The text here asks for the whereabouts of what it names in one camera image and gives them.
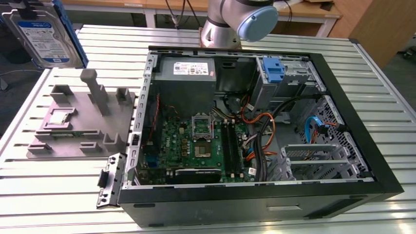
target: metal table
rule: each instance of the metal table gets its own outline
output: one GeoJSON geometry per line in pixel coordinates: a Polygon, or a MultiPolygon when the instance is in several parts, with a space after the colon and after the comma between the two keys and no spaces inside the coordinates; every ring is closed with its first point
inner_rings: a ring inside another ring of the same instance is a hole
{"type": "MultiPolygon", "coordinates": [[[[77,37],[108,91],[139,91],[149,45],[199,46],[199,32],[85,25],[77,37]]],[[[87,91],[80,70],[45,70],[0,140],[0,233],[413,233],[416,114],[359,44],[347,39],[268,36],[244,48],[321,53],[405,193],[332,219],[141,229],[121,209],[96,210],[105,158],[27,158],[27,145],[52,102],[55,84],[87,91]]]]}

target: connector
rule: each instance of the connector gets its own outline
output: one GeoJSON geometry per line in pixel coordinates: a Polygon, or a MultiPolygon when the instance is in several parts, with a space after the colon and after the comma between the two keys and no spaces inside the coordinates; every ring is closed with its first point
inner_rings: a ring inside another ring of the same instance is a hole
{"type": "Polygon", "coordinates": [[[329,125],[328,124],[324,124],[324,125],[315,124],[315,129],[316,129],[319,134],[327,134],[328,129],[329,129],[329,125]]]}
{"type": "Polygon", "coordinates": [[[341,133],[345,132],[345,131],[348,131],[347,125],[337,123],[337,125],[336,125],[336,131],[339,131],[339,132],[341,132],[341,133]]]}

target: blue latch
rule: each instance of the blue latch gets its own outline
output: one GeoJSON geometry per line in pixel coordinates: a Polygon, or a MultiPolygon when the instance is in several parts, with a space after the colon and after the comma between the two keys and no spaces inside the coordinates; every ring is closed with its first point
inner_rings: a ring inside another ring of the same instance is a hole
{"type": "Polygon", "coordinates": [[[285,67],[279,58],[263,58],[263,68],[268,76],[269,83],[280,83],[285,76],[285,67]]]}

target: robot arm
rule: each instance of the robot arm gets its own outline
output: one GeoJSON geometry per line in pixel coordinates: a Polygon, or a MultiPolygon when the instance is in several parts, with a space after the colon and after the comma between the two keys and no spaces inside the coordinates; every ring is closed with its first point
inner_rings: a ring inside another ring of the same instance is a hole
{"type": "Polygon", "coordinates": [[[273,0],[209,0],[201,44],[208,48],[239,48],[240,38],[260,40],[275,28],[273,0]]]}

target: sticker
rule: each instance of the sticker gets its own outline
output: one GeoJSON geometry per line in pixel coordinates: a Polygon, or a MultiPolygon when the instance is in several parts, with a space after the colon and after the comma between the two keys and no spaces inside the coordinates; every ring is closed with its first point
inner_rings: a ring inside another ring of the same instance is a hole
{"type": "Polygon", "coordinates": [[[249,104],[249,103],[247,104],[247,106],[245,106],[245,107],[247,107],[251,111],[252,111],[252,110],[253,110],[253,108],[255,108],[255,107],[252,106],[252,104],[249,104]]]}
{"type": "Polygon", "coordinates": [[[47,62],[68,62],[69,56],[61,42],[55,39],[55,30],[48,22],[17,22],[39,56],[47,62]]]}
{"type": "Polygon", "coordinates": [[[257,171],[257,170],[256,170],[255,168],[252,168],[252,167],[248,168],[248,174],[249,174],[249,175],[255,176],[255,175],[256,175],[256,171],[257,171]]]}
{"type": "Polygon", "coordinates": [[[208,76],[208,63],[207,62],[176,62],[173,64],[175,75],[207,75],[208,76]]]}
{"type": "Polygon", "coordinates": [[[124,6],[137,6],[137,7],[143,7],[141,4],[135,4],[135,3],[124,3],[124,6]]]}
{"type": "Polygon", "coordinates": [[[327,18],[339,18],[340,16],[336,15],[325,15],[327,18]]]}

